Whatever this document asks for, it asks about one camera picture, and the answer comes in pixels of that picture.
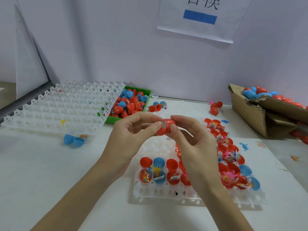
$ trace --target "hand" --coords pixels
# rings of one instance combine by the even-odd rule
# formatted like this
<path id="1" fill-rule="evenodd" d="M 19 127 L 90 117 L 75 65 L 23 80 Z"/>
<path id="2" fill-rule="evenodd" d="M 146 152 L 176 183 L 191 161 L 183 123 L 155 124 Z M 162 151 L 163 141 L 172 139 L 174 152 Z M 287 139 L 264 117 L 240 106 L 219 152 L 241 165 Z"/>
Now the hand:
<path id="1" fill-rule="evenodd" d="M 98 160 L 110 183 L 120 178 L 126 171 L 132 158 L 148 138 L 161 128 L 163 119 L 156 115 L 137 112 L 114 124 L 109 140 Z"/>
<path id="2" fill-rule="evenodd" d="M 199 193 L 204 186 L 220 185 L 215 137 L 194 118 L 173 115 L 171 119 L 176 125 L 171 124 L 166 135 L 178 144 L 193 188 Z"/>

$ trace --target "blue rectangle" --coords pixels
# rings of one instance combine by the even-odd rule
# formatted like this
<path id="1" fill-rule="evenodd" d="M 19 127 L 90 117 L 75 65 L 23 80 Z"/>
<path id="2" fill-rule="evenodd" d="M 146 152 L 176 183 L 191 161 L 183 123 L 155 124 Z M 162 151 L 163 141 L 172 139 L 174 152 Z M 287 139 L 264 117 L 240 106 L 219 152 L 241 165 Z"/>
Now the blue rectangle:
<path id="1" fill-rule="evenodd" d="M 215 24 L 217 16 L 196 11 L 185 10 L 183 18 L 203 23 Z"/>

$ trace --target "white plastic egg tray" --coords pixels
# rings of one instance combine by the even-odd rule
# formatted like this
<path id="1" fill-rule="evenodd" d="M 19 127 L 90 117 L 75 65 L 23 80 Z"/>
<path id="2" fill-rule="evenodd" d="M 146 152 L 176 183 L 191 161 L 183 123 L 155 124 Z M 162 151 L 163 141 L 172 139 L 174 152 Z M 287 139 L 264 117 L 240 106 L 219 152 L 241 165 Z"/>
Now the white plastic egg tray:
<path id="1" fill-rule="evenodd" d="M 125 84 L 61 82 L 4 117 L 2 126 L 40 132 L 94 134 Z"/>
<path id="2" fill-rule="evenodd" d="M 165 162 L 167 162 L 168 159 L 175 159 L 177 162 L 180 160 L 175 152 L 174 140 L 167 140 L 166 136 L 156 136 L 147 140 L 136 155 L 138 167 L 134 180 L 134 196 L 140 198 L 170 198 L 176 200 L 189 199 L 196 204 L 200 203 L 200 197 L 192 186 L 184 186 L 181 181 L 177 185 L 170 185 L 167 179 L 163 184 L 156 184 L 153 179 L 147 183 L 141 182 L 139 174 L 142 167 L 139 162 L 141 158 L 145 156 L 152 160 L 156 157 L 161 157 Z M 168 169 L 166 164 L 163 171 L 167 175 Z M 254 205 L 266 204 L 265 193 L 262 190 L 253 191 L 251 188 L 240 190 L 238 187 L 226 190 L 239 207 L 241 204 L 250 205 L 252 208 L 254 208 Z"/>

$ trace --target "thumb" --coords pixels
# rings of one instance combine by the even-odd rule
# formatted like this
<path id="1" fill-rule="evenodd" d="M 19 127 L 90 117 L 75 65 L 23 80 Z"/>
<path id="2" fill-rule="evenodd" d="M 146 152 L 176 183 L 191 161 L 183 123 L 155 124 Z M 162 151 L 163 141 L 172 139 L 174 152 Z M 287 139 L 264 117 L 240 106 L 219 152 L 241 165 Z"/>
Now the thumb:
<path id="1" fill-rule="evenodd" d="M 136 135 L 138 142 L 142 145 L 148 138 L 154 136 L 156 132 L 161 128 L 162 122 L 155 122 L 148 126 L 143 131 L 138 132 Z"/>
<path id="2" fill-rule="evenodd" d="M 168 133 L 170 138 L 172 138 L 179 146 L 179 149 L 182 151 L 185 151 L 185 149 L 190 145 L 183 133 L 180 131 L 180 129 L 175 125 L 170 125 L 170 131 L 171 133 Z"/>

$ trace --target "forearm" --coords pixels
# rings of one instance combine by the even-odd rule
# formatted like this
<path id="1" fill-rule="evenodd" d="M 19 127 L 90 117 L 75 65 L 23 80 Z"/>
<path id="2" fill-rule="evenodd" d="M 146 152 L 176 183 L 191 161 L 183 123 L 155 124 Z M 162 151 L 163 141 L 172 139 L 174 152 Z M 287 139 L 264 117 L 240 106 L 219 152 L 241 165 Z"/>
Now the forearm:
<path id="1" fill-rule="evenodd" d="M 253 231 L 220 182 L 200 193 L 219 231 Z"/>
<path id="2" fill-rule="evenodd" d="M 96 163 L 31 231 L 76 231 L 112 183 Z"/>

